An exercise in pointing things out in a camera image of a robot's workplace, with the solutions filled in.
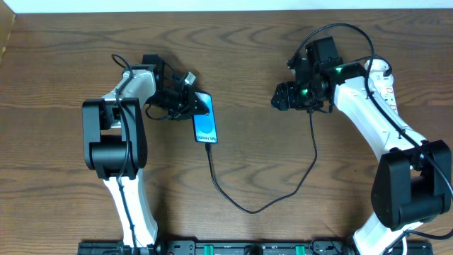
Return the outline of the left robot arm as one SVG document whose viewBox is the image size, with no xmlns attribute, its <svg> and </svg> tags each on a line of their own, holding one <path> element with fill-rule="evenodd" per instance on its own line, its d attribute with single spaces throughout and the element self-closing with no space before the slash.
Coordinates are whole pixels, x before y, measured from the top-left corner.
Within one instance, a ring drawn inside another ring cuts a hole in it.
<svg viewBox="0 0 453 255">
<path fill-rule="evenodd" d="M 196 94 L 193 73 L 174 72 L 167 78 L 169 65 L 158 55 L 144 55 L 139 64 L 119 54 L 111 57 L 122 68 L 118 85 L 82 104 L 84 160 L 115 202 L 123 229 L 120 251 L 162 251 L 144 187 L 148 145 L 143 118 L 150 116 L 152 106 L 165 110 L 166 120 L 187 120 L 209 109 Z"/>
</svg>

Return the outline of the white power strip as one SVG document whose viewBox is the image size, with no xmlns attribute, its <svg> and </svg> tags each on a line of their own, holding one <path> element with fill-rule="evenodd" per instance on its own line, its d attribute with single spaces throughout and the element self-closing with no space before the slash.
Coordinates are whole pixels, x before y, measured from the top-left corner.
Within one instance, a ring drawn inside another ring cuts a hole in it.
<svg viewBox="0 0 453 255">
<path fill-rule="evenodd" d="M 382 84 L 380 85 L 380 95 L 390 106 L 390 108 L 397 113 L 398 109 L 394 94 L 393 82 L 390 79 L 383 80 Z"/>
</svg>

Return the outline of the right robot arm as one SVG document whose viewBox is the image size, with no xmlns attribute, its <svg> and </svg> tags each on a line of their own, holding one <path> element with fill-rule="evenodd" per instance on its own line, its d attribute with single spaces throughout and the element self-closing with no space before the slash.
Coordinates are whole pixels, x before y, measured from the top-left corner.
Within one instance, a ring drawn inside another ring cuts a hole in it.
<svg viewBox="0 0 453 255">
<path fill-rule="evenodd" d="M 271 104 L 280 111 L 338 110 L 360 131 L 378 168 L 373 212 L 342 248 L 344 254 L 410 254 L 407 237 L 452 206 L 452 153 L 429 141 L 398 114 L 391 65 L 372 55 L 344 62 L 334 39 L 306 46 L 290 60 L 295 79 L 277 85 Z"/>
</svg>

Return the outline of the Samsung Galaxy smartphone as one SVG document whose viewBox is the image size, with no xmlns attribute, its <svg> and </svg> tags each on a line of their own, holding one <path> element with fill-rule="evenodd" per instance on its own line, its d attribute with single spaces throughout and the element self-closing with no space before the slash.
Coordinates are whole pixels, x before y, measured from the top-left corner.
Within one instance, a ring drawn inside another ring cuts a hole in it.
<svg viewBox="0 0 453 255">
<path fill-rule="evenodd" d="M 217 143 L 217 128 L 213 109 L 212 97 L 208 93 L 196 92 L 195 95 L 207 106 L 209 112 L 193 116 L 193 126 L 196 142 Z"/>
</svg>

